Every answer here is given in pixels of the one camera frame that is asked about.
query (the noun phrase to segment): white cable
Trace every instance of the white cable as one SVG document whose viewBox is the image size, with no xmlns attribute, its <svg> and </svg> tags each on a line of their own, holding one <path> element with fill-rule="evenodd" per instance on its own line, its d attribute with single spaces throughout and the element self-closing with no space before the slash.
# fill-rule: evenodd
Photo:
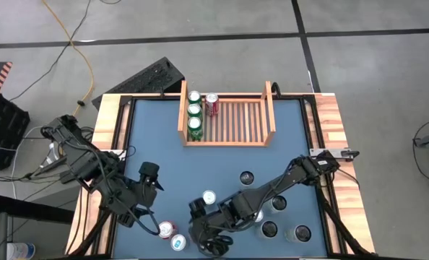
<svg viewBox="0 0 429 260">
<path fill-rule="evenodd" d="M 19 148 L 22 146 L 22 143 L 25 141 L 25 138 L 28 137 L 28 135 L 35 129 L 40 129 L 43 126 L 35 126 L 32 129 L 30 129 L 28 131 L 28 133 L 24 136 L 24 138 L 22 139 L 22 141 L 20 141 L 19 146 L 17 147 L 17 149 L 15 150 L 15 155 L 14 155 L 14 163 L 12 163 L 12 173 L 11 173 L 11 179 L 14 178 L 14 171 L 15 171 L 15 163 L 17 162 L 17 154 L 19 153 Z M 17 192 L 15 190 L 15 181 L 12 181 L 12 188 L 14 191 L 14 199 L 17 199 Z"/>
</svg>

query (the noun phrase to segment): table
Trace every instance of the table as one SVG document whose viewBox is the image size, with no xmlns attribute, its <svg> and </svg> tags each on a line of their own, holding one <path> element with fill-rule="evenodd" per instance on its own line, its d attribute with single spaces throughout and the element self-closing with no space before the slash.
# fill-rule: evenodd
<svg viewBox="0 0 429 260">
<path fill-rule="evenodd" d="M 256 97 L 260 96 L 261 93 L 219 93 L 219 95 Z M 323 145 L 328 148 L 348 147 L 345 130 L 342 125 L 335 95 L 321 93 L 282 93 L 281 98 L 296 98 L 303 96 L 306 96 L 306 100 L 303 102 L 304 108 L 302 108 L 302 111 L 305 112 L 305 118 L 307 118 L 307 123 L 309 125 L 308 132 L 311 136 L 308 142 L 310 142 L 313 147 L 323 147 Z M 160 94 L 104 95 L 103 102 L 97 117 L 95 134 L 92 139 L 94 145 L 103 150 L 123 149 L 125 147 L 125 144 L 127 144 L 129 141 L 129 136 L 125 134 L 126 129 L 128 125 L 132 124 L 131 117 L 133 109 L 130 108 L 133 106 L 133 103 L 131 102 L 133 98 L 158 99 L 161 97 Z M 179 94 L 167 94 L 165 98 L 177 100 L 179 99 Z M 340 164 L 343 170 L 355 176 L 354 168 L 351 162 L 340 162 Z M 357 185 L 343 175 L 336 174 L 333 187 L 334 192 L 332 192 L 331 188 L 326 188 L 325 192 L 329 197 L 331 197 L 332 194 L 334 195 L 334 202 L 336 202 L 334 204 L 337 204 L 338 206 L 338 213 L 340 214 L 343 223 L 346 224 L 347 228 L 364 248 L 369 251 L 374 251 L 362 199 L 360 198 L 360 192 Z M 79 222 L 80 227 L 86 225 L 86 233 L 89 232 L 89 230 L 97 221 L 99 212 L 98 205 L 100 203 L 99 193 L 88 195 L 84 192 L 82 198 L 84 199 L 84 202 L 86 201 L 87 196 L 90 197 L 88 218 L 85 221 L 85 203 L 83 203 L 81 216 L 82 219 Z M 76 214 L 71 227 L 69 244 L 73 240 L 79 218 L 79 204 L 77 204 Z M 342 250 L 339 247 L 339 241 L 337 239 L 334 226 L 332 222 L 328 220 L 328 218 L 327 222 L 331 238 L 329 240 L 329 247 L 331 247 L 330 250 L 335 253 L 341 252 Z M 100 240 L 95 245 L 93 245 L 92 248 L 90 248 L 89 252 L 93 251 L 97 254 L 111 252 L 113 249 L 113 244 L 109 238 L 115 237 L 115 229 L 115 221 L 108 220 L 105 224 L 105 227 L 103 228 Z M 75 240 L 71 251 L 73 251 L 81 243 L 81 239 L 79 239 L 81 237 L 82 228 L 79 229 L 77 239 Z"/>
</svg>

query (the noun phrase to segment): wooden crate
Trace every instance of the wooden crate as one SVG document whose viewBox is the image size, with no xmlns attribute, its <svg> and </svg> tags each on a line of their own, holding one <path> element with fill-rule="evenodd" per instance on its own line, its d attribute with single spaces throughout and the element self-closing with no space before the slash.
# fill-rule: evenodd
<svg viewBox="0 0 429 260">
<path fill-rule="evenodd" d="M 178 133 L 184 146 L 192 147 L 267 147 L 275 133 L 271 82 L 266 82 L 261 98 L 220 98 L 216 116 L 205 113 L 202 95 L 203 132 L 194 141 L 188 131 L 189 106 L 187 82 L 182 81 Z"/>
</svg>

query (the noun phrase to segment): gray floor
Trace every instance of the gray floor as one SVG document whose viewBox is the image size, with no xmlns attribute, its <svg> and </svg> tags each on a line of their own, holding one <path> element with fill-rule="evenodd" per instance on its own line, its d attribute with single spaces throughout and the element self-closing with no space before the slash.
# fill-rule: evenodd
<svg viewBox="0 0 429 260">
<path fill-rule="evenodd" d="M 49 1 L 71 32 L 86 0 Z M 307 32 L 429 28 L 429 0 L 300 0 Z M 288 0 L 92 0 L 77 40 L 165 37 L 222 33 L 297 32 Z M 0 43 L 65 40 L 61 28 L 38 0 L 0 0 Z M 384 256 L 429 259 L 429 181 L 417 171 L 411 139 L 429 121 L 429 34 L 309 38 L 322 92 L 335 92 L 351 148 L 360 150 L 355 167 L 376 251 Z M 82 46 L 91 61 L 99 95 L 148 64 L 167 56 L 201 91 L 258 91 L 265 80 L 282 91 L 310 92 L 298 38 L 190 43 Z M 0 61 L 14 67 L 3 87 L 7 98 L 37 79 L 60 48 L 0 49 Z M 89 76 L 81 57 L 68 49 L 53 73 L 16 101 L 28 110 L 30 126 L 71 113 L 87 91 Z M 94 126 L 97 111 L 79 114 Z M 44 141 L 26 141 L 16 176 L 36 168 Z M 429 174 L 429 148 L 418 152 Z M 5 170 L 1 175 L 10 174 Z M 23 199 L 40 187 L 17 184 Z M 66 186 L 55 185 L 40 198 Z M 12 196 L 12 186 L 0 184 Z M 25 239 L 39 240 L 41 234 Z M 52 248 L 57 254 L 65 246 Z"/>
</svg>

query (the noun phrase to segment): can lid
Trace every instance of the can lid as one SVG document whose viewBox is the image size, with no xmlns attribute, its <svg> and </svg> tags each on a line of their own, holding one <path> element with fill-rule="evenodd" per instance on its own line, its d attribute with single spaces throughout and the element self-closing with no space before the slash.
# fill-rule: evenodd
<svg viewBox="0 0 429 260">
<path fill-rule="evenodd" d="M 277 210 L 284 210 L 287 207 L 287 200 L 283 196 L 272 198 L 272 206 Z"/>
<path fill-rule="evenodd" d="M 181 251 L 186 247 L 186 238 L 183 235 L 177 234 L 171 238 L 171 248 L 174 251 Z"/>
<path fill-rule="evenodd" d="M 263 210 L 260 210 L 258 213 L 255 213 L 255 215 L 256 215 L 255 222 L 261 222 L 263 220 L 263 217 L 264 217 Z"/>
<path fill-rule="evenodd" d="M 244 185 L 251 185 L 255 180 L 255 176 L 250 171 L 244 171 L 240 174 L 240 182 Z"/>
<path fill-rule="evenodd" d="M 200 99 L 200 93 L 198 91 L 192 90 L 188 93 L 188 99 L 195 101 Z"/>
<path fill-rule="evenodd" d="M 214 103 L 217 100 L 217 95 L 214 93 L 208 93 L 205 99 L 210 103 Z"/>
<path fill-rule="evenodd" d="M 192 129 L 199 128 L 201 124 L 200 118 L 193 117 L 188 119 L 188 127 Z"/>
<path fill-rule="evenodd" d="M 216 193 L 214 191 L 206 190 L 202 196 L 206 205 L 211 205 L 216 201 Z"/>
<path fill-rule="evenodd" d="M 273 238 L 275 235 L 277 235 L 277 225 L 275 225 L 272 221 L 266 221 L 261 226 L 261 230 L 263 231 L 263 234 L 268 238 Z"/>
<path fill-rule="evenodd" d="M 311 239 L 311 230 L 305 225 L 299 225 L 295 229 L 296 238 L 301 242 L 308 242 Z"/>
<path fill-rule="evenodd" d="M 190 104 L 189 106 L 188 106 L 188 108 L 187 108 L 187 111 L 189 112 L 189 113 L 193 113 L 193 114 L 195 114 L 195 113 L 200 113 L 200 111 L 201 111 L 202 109 L 200 108 L 200 105 L 199 104 Z"/>
<path fill-rule="evenodd" d="M 158 234 L 161 238 L 169 238 L 173 233 L 173 225 L 168 221 L 161 222 L 159 225 L 160 234 Z"/>
</svg>

